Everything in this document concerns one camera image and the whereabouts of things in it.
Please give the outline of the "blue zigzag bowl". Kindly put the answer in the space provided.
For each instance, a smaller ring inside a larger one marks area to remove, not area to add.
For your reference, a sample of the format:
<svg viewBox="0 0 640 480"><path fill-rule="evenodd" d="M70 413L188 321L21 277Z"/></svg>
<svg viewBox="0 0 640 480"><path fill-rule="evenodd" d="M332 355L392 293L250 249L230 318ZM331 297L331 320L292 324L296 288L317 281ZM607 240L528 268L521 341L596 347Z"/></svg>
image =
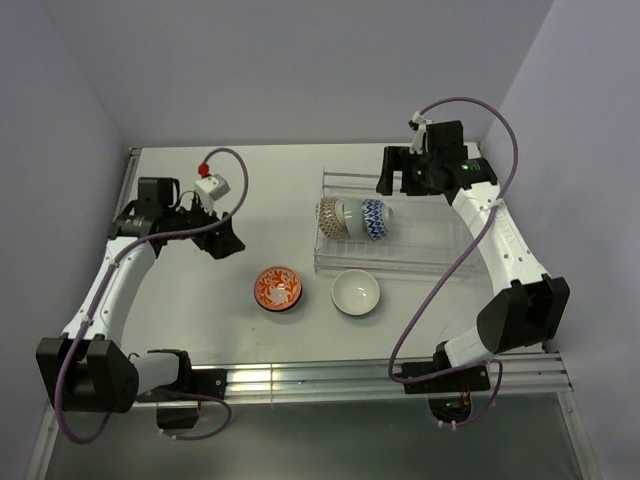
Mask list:
<svg viewBox="0 0 640 480"><path fill-rule="evenodd" d="M380 241L390 233L393 210L383 201L365 199L362 202L362 214L366 233L372 241Z"/></svg>

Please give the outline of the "teal dashed bowl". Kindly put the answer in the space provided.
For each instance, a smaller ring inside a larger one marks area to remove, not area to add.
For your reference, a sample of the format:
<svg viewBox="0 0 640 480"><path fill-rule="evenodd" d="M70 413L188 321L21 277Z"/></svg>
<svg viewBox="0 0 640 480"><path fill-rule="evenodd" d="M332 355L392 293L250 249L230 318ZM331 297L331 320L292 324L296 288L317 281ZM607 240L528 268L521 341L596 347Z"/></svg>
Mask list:
<svg viewBox="0 0 640 480"><path fill-rule="evenodd" d="M363 216L363 201L358 198L339 199L339 214L344 222L348 235L353 240L368 239Z"/></svg>

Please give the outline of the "orange floral bowl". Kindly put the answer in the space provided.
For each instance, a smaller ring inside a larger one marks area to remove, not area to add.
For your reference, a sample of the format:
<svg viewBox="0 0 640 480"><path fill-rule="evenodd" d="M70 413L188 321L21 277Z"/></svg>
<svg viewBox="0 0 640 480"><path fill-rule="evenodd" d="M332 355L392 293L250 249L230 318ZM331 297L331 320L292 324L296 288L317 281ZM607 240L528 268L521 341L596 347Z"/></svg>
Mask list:
<svg viewBox="0 0 640 480"><path fill-rule="evenodd" d="M253 295L257 304L269 312L281 313L295 307L302 299L303 283L290 267L275 265L263 270L256 278Z"/></svg>

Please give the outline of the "brown patterned bowl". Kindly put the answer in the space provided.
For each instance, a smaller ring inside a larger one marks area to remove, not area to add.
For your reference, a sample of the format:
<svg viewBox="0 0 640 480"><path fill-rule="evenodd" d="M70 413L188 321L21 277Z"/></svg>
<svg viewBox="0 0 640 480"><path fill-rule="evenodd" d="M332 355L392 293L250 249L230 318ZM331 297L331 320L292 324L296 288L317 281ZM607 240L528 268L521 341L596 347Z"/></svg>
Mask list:
<svg viewBox="0 0 640 480"><path fill-rule="evenodd" d="M330 240L343 240L348 234L346 227L340 221L339 207L341 202L337 197L325 197L316 205L318 227Z"/></svg>

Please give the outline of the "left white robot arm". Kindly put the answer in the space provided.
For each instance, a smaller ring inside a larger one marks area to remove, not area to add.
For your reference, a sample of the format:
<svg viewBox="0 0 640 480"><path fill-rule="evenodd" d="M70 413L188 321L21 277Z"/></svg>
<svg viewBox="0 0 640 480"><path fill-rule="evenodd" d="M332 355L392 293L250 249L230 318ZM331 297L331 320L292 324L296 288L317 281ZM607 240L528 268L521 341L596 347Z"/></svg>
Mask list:
<svg viewBox="0 0 640 480"><path fill-rule="evenodd" d="M229 190L218 174L199 179L185 208L177 179L139 179L136 199L109 227L103 263L78 312L58 337L44 338L37 347L36 360L56 409L125 413L156 388L172 399L191 394L195 375L187 352L156 349L131 359L120 345L136 294L167 244L167 233L195 230L192 242L214 259L244 250L231 221L214 210Z"/></svg>

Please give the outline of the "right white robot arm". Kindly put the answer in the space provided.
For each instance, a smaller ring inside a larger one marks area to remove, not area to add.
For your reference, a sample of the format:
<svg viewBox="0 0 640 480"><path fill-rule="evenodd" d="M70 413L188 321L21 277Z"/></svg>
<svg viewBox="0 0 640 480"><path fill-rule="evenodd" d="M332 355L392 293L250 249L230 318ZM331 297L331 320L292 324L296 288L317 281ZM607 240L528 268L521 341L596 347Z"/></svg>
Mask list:
<svg viewBox="0 0 640 480"><path fill-rule="evenodd" d="M470 157L461 122L434 123L415 114L409 125L415 133L411 145L384 150L377 192L391 195L399 173L402 193L445 197L471 234L469 250L481 254L494 292L474 327L442 342L434 354L434 381L452 390L466 379L467 365L553 339L570 289L530 250L489 162Z"/></svg>

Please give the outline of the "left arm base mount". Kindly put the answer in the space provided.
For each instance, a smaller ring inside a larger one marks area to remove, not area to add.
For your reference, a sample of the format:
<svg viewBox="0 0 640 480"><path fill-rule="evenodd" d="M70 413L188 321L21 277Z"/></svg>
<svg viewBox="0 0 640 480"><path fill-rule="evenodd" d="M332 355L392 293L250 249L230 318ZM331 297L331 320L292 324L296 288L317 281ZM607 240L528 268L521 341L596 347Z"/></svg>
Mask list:
<svg viewBox="0 0 640 480"><path fill-rule="evenodd" d="M156 388L139 395L136 404L155 406L156 425L162 434L182 440L209 438L221 433L233 418L225 401L227 380L227 369L195 369L185 386ZM189 434L199 420L205 419L207 404L222 408L221 425L209 433Z"/></svg>

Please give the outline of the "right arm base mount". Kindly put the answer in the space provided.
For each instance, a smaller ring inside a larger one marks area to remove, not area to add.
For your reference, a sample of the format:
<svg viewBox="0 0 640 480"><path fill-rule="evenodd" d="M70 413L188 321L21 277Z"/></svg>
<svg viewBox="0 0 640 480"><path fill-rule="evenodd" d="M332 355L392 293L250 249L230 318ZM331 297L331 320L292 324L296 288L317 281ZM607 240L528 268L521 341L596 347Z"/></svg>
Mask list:
<svg viewBox="0 0 640 480"><path fill-rule="evenodd" d="M487 392L491 388L489 373L485 366L474 366L437 378L403 385L407 395L427 396L431 414L439 422L456 424L472 417L474 392Z"/></svg>

